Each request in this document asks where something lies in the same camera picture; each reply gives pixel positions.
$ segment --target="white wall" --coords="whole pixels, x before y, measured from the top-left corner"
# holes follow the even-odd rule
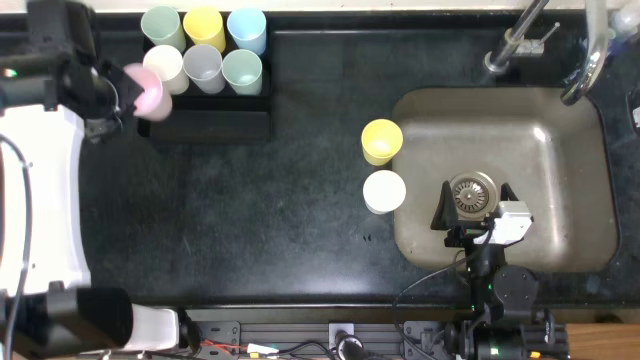
[[[0,13],[24,12],[26,0],[0,0]],[[101,12],[144,11],[155,5],[189,9],[196,5],[215,5],[222,11],[243,6],[273,11],[322,10],[454,10],[522,9],[531,0],[84,0]],[[628,0],[602,0],[610,8],[619,8]],[[551,0],[547,9],[577,9],[584,0]]]

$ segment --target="faucet handle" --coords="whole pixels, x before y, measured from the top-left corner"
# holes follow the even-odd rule
[[[547,32],[540,40],[523,39],[520,42],[520,45],[516,49],[516,52],[513,54],[513,56],[516,56],[516,57],[542,56],[542,54],[544,54],[545,41],[547,41],[547,39],[549,39],[549,37],[553,35],[553,33],[556,32],[556,30],[558,30],[559,27],[560,27],[560,23],[556,22],[551,28],[551,30],[549,30],[549,32]]]

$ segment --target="wooden floor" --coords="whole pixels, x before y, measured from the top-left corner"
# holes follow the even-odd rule
[[[638,324],[569,324],[572,360],[640,359]]]

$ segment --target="sink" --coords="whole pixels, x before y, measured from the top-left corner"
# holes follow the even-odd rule
[[[607,266],[618,233],[600,117],[587,99],[563,105],[561,92],[422,89],[400,99],[392,119],[404,145],[392,166],[407,198],[394,228],[409,261],[435,269],[459,250],[445,248],[446,233],[429,227],[448,180],[461,194],[462,219],[494,210],[503,183],[527,203],[534,223],[506,249],[509,263],[546,272]]]

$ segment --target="black countertop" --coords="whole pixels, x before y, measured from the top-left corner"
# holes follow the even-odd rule
[[[156,146],[131,120],[113,141],[85,144],[82,236],[93,284],[158,305],[389,304],[428,272],[396,247],[393,215],[364,206],[362,185],[376,168],[362,157],[362,128],[417,88],[562,86],[581,62],[583,18],[543,15],[534,37],[562,24],[545,55],[496,80],[481,59],[515,14],[271,15],[269,143]],[[138,19],[101,15],[102,51],[121,65],[142,60]],[[5,20],[3,54],[25,39],[20,16]],[[541,305],[640,304],[640,139],[625,105],[639,64],[633,48],[590,94],[603,115],[619,250],[599,273],[539,273]],[[451,273],[414,294],[407,302],[468,304]]]

